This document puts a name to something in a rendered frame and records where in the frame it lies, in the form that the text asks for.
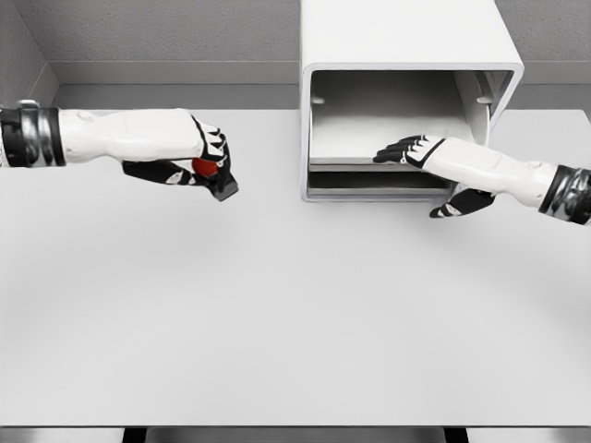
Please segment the white tabletop storage cabinet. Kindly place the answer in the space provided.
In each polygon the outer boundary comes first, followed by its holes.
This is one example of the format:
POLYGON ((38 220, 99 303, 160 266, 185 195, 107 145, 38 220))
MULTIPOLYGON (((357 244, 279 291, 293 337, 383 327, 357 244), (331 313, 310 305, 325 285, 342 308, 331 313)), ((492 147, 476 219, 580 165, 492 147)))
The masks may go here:
POLYGON ((443 201, 457 184, 398 164, 309 166, 313 114, 474 114, 491 134, 525 66, 495 0, 301 0, 300 189, 306 201, 443 201))

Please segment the grey load switch red knob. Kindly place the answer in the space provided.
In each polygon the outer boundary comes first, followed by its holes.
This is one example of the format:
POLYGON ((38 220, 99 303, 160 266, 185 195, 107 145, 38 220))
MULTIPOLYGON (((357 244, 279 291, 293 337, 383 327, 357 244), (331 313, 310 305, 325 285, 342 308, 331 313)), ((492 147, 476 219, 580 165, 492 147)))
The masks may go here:
POLYGON ((238 183, 231 173, 229 157, 220 162, 194 158, 191 167, 196 183, 206 187, 218 201, 225 201, 238 192, 238 183))

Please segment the white cabinet drawer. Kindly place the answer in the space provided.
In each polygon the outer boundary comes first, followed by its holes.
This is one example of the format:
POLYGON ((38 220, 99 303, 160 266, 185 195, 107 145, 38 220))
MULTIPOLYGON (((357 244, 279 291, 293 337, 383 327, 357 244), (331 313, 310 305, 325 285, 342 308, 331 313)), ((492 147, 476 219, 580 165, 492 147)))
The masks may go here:
POLYGON ((487 107, 474 114, 442 115, 344 114, 327 110, 313 114, 309 141, 309 166, 314 171, 371 168, 377 151, 401 138, 435 135, 461 138, 486 145, 490 122, 487 107))

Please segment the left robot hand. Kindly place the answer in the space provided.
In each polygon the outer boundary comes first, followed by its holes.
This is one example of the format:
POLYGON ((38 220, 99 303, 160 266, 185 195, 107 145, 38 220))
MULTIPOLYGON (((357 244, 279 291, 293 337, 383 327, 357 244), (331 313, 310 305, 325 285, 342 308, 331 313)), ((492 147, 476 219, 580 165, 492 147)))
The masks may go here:
POLYGON ((124 174, 159 185, 200 186, 193 177, 194 158, 220 162, 230 158, 220 128, 205 124, 184 109, 133 110, 113 115, 116 131, 108 154, 124 174))

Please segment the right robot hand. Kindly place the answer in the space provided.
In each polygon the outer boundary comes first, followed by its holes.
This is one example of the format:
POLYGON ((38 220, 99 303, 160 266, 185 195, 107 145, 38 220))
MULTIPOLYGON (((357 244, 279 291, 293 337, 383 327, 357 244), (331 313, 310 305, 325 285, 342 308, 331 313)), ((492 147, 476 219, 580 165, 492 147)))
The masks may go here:
POLYGON ((407 164, 459 184, 461 190, 429 214, 431 219, 444 219, 469 215, 494 203, 501 189, 493 169, 500 158, 496 151, 459 138, 417 135, 379 150, 373 161, 407 164))

